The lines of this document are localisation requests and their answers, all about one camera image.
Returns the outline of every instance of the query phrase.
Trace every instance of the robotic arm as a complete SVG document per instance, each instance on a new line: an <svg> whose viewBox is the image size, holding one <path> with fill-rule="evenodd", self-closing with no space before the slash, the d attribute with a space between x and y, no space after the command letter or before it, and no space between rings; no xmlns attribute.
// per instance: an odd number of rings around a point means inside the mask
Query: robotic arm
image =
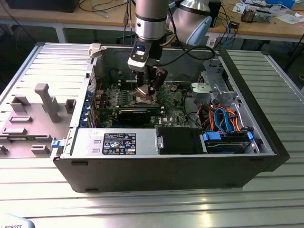
<svg viewBox="0 0 304 228"><path fill-rule="evenodd" d="M168 4L170 0L136 1L136 39L128 65L136 71L137 88L142 95L151 96L158 90L168 72L157 67L166 40ZM173 18L182 42L199 45L211 24L209 0L185 0L174 11Z"/></svg>

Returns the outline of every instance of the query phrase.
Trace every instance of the wooden workbench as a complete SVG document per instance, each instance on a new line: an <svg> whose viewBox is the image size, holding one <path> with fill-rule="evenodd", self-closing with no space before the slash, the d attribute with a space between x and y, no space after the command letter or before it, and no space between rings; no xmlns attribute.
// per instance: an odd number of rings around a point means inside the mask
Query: wooden workbench
<svg viewBox="0 0 304 228"><path fill-rule="evenodd" d="M105 2L107 2L107 0L93 0L94 4ZM274 17L271 19L270 23L243 23L240 18L241 14L231 12L233 5L235 5L238 0L223 0L223 2L224 8L226 9L227 14L231 17L231 20L240 23L237 38L297 42L304 33L304 23L290 25ZM123 0L114 0L112 3L99 6L99 9L109 8L122 3ZM122 30L126 5L110 9L108 11L109 18L97 15L93 12L86 12L79 7L75 9L74 13L63 13L54 11L9 9L7 4L5 4L5 6L20 24L54 27L56 29L59 42L66 42L63 28ZM91 10L90 0L84 2L82 7L84 9ZM294 9L304 10L304 6L295 5ZM135 8L133 5L132 15L132 22L134 24ZM2 7L0 7L0 23L16 24ZM215 27L210 28L207 34L207 36L209 36L209 41L221 36L221 33L223 32L225 32L225 27L220 20L217 20Z"/></svg>

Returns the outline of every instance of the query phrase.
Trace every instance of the green circuit board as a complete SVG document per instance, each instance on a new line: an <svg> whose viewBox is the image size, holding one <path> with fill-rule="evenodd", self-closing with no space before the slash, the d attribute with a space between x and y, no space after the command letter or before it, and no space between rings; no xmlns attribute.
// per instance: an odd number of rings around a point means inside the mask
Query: green circuit board
<svg viewBox="0 0 304 228"><path fill-rule="evenodd" d="M101 92L99 105L99 127L101 128L124 128L120 124L117 115L121 110L147 110L151 113L148 124L129 125L128 128L154 128L158 126L189 127L187 117L182 106L182 90L174 84L164 85L154 97L153 104L135 102L134 90L120 90L117 86L111 86Z"/></svg>

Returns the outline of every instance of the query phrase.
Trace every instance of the sticker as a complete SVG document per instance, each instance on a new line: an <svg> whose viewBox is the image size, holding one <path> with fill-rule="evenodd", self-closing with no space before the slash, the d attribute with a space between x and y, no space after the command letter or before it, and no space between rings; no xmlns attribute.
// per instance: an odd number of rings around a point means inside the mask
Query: sticker
<svg viewBox="0 0 304 228"><path fill-rule="evenodd" d="M91 136L103 136L105 133L105 130L93 130L91 133Z"/></svg>
<svg viewBox="0 0 304 228"><path fill-rule="evenodd" d="M105 133L103 144L104 155L136 154L135 133Z"/></svg>
<svg viewBox="0 0 304 228"><path fill-rule="evenodd" d="M26 140L26 138L9 138L9 140Z"/></svg>

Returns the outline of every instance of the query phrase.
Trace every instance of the power supply label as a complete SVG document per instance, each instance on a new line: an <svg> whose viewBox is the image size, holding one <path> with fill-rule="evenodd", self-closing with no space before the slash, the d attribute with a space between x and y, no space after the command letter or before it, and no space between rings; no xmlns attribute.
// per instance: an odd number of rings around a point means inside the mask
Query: power supply label
<svg viewBox="0 0 304 228"><path fill-rule="evenodd" d="M105 133L103 144L104 155L136 154L135 133Z"/></svg>

